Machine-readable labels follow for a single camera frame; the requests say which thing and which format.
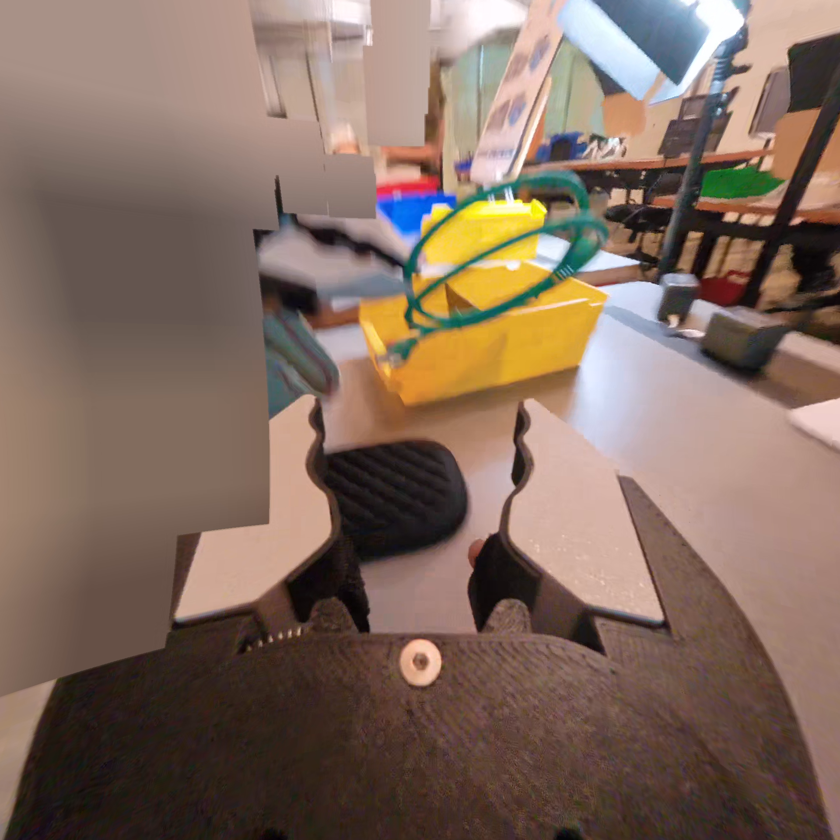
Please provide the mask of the green storage bin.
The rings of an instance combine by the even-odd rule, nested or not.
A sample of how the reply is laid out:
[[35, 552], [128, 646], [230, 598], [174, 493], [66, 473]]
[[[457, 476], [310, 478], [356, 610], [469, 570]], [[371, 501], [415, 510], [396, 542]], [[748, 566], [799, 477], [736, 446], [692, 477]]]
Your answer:
[[786, 181], [753, 165], [708, 170], [703, 175], [700, 197], [708, 201], [752, 201], [780, 186], [786, 186]]

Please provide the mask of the black light stand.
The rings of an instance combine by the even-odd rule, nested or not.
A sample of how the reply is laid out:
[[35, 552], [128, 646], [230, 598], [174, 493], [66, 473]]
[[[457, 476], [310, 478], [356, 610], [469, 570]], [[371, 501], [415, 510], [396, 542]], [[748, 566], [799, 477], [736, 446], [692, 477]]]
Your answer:
[[700, 123], [689, 154], [689, 161], [681, 179], [679, 191], [665, 232], [663, 247], [658, 259], [657, 279], [676, 272], [679, 257], [688, 235], [688, 216], [697, 202], [701, 184], [701, 161], [706, 152], [712, 124], [719, 115], [721, 97], [726, 82], [733, 75], [745, 72], [735, 67], [735, 55], [743, 51], [749, 42], [748, 24], [744, 23], [737, 34], [724, 41], [715, 54], [710, 88], [700, 115]]

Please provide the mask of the white board stand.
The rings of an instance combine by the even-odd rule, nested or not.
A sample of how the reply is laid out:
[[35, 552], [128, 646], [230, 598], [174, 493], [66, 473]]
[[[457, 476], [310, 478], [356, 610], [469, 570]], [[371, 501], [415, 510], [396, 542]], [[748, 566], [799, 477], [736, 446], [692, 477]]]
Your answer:
[[791, 425], [803, 434], [839, 452], [839, 398], [790, 410]]

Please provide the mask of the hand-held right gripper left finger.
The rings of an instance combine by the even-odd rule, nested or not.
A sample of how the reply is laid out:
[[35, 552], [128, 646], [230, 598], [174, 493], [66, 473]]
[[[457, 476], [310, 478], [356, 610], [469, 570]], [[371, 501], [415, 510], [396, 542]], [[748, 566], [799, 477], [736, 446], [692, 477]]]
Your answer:
[[188, 627], [235, 615], [267, 629], [302, 620], [291, 581], [334, 544], [337, 504], [321, 477], [322, 411], [305, 395], [269, 420], [268, 522], [205, 531], [198, 538], [173, 624]]

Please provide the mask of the red basket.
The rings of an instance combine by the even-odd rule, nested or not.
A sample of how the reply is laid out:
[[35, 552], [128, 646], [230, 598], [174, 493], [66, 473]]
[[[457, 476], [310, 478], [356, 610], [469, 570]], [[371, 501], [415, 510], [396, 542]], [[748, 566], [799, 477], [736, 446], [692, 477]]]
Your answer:
[[722, 308], [738, 306], [749, 279], [749, 272], [737, 269], [730, 269], [719, 276], [703, 277], [699, 280], [697, 298]]

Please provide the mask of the grey charger box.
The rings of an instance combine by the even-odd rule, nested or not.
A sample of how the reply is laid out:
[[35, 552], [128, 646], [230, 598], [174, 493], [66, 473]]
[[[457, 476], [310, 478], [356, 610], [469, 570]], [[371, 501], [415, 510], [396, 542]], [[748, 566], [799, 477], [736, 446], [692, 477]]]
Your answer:
[[669, 273], [659, 279], [661, 297], [656, 320], [667, 327], [676, 328], [683, 324], [700, 290], [700, 281], [688, 273]]
[[708, 358], [744, 374], [763, 371], [791, 327], [772, 314], [750, 308], [715, 311], [700, 339]]

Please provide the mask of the black pole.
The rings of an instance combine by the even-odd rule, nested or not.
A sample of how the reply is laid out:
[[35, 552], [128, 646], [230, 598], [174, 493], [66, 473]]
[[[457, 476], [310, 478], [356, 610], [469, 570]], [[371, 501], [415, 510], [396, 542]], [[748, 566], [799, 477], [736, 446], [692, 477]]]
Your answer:
[[763, 281], [790, 231], [791, 220], [802, 202], [805, 190], [833, 136], [838, 120], [839, 69], [835, 69], [822, 107], [815, 118], [813, 129], [805, 142], [773, 223], [765, 229], [762, 250], [741, 299], [741, 304], [746, 308], [755, 309], [757, 306]]

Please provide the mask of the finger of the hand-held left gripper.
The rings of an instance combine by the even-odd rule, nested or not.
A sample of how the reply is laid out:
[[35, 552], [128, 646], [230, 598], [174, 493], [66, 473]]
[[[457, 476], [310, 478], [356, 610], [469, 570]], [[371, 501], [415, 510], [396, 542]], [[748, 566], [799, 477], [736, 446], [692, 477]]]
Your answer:
[[388, 266], [404, 266], [411, 250], [381, 216], [284, 215], [282, 234], [284, 246], [295, 249], [299, 256], [320, 261], [375, 260]]
[[308, 236], [264, 239], [258, 269], [263, 277], [312, 291], [326, 302], [388, 298], [403, 291], [401, 267], [379, 255], [323, 245]]

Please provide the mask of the yellow storage bin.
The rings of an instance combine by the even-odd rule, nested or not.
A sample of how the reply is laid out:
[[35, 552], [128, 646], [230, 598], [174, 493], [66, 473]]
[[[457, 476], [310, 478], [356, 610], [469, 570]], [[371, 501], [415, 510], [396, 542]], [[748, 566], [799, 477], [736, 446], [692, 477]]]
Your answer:
[[[422, 251], [423, 261], [429, 266], [456, 266], [491, 246], [537, 231], [535, 236], [484, 258], [490, 261], [531, 261], [538, 254], [539, 231], [543, 228], [547, 212], [540, 201], [524, 203], [497, 199], [471, 204], [457, 214], [453, 223], [443, 226], [426, 242]], [[432, 226], [452, 213], [453, 208], [447, 204], [432, 205], [423, 216], [421, 235], [425, 236]]]
[[428, 334], [401, 362], [393, 348], [413, 333], [403, 294], [363, 301], [359, 322], [384, 388], [416, 406], [576, 368], [608, 298], [570, 278], [492, 320]]

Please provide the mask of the black dimpled wrist pad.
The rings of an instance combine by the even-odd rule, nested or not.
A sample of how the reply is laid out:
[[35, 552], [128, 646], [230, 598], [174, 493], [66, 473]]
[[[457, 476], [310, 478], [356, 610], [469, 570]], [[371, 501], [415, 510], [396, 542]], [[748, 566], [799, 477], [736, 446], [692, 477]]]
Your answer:
[[455, 456], [426, 439], [327, 453], [324, 482], [338, 503], [342, 533], [363, 564], [447, 541], [469, 510]]

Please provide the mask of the overhead studio lamp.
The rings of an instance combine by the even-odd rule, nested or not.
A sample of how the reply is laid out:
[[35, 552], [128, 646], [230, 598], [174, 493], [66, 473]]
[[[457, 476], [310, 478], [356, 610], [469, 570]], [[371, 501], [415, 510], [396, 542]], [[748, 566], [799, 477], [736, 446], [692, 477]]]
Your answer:
[[557, 23], [611, 83], [641, 102], [681, 97], [743, 30], [750, 2], [569, 1]]

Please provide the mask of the wooden office desk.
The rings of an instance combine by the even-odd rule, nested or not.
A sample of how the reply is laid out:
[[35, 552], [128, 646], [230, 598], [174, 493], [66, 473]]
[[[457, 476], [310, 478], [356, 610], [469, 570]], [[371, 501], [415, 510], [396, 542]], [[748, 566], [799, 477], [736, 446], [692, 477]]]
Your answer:
[[[761, 151], [744, 151], [729, 153], [705, 154], [700, 168], [706, 170], [726, 170], [737, 165], [745, 165], [763, 158]], [[658, 179], [659, 174], [682, 172], [689, 162], [684, 154], [673, 159], [654, 157], [653, 159], [631, 160], [628, 158], [612, 158], [604, 161], [552, 161], [546, 164], [528, 164], [525, 172], [575, 172], [586, 182], [607, 179], [617, 179], [620, 189], [627, 193], [635, 190], [649, 190]], [[767, 204], [760, 199], [710, 199], [701, 197], [696, 209], [713, 214], [736, 214], [739, 216], [776, 217], [779, 208]]]

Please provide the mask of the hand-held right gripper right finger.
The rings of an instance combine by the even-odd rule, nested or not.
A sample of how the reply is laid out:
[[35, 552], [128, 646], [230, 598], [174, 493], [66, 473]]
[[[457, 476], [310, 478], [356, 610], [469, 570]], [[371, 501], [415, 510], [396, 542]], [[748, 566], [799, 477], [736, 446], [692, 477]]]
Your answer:
[[576, 632], [595, 617], [664, 627], [615, 464], [532, 398], [518, 407], [514, 436], [514, 491], [499, 535], [535, 573], [533, 630]]

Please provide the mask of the red storage bin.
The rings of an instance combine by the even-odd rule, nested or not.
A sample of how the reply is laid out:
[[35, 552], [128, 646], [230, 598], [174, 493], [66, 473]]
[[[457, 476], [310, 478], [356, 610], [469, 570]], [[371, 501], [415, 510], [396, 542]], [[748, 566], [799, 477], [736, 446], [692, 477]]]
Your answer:
[[401, 198], [405, 196], [431, 195], [440, 192], [440, 181], [436, 176], [421, 176], [411, 181], [396, 180], [378, 182], [376, 186], [376, 198], [383, 201], [390, 198]]

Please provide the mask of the instruction board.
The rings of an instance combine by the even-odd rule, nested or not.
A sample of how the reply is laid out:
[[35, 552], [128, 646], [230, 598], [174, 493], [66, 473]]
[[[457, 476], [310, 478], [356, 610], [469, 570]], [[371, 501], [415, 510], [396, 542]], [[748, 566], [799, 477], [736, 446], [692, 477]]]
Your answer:
[[532, 144], [560, 48], [565, 1], [532, 2], [472, 157], [469, 180], [491, 186], [518, 176]]

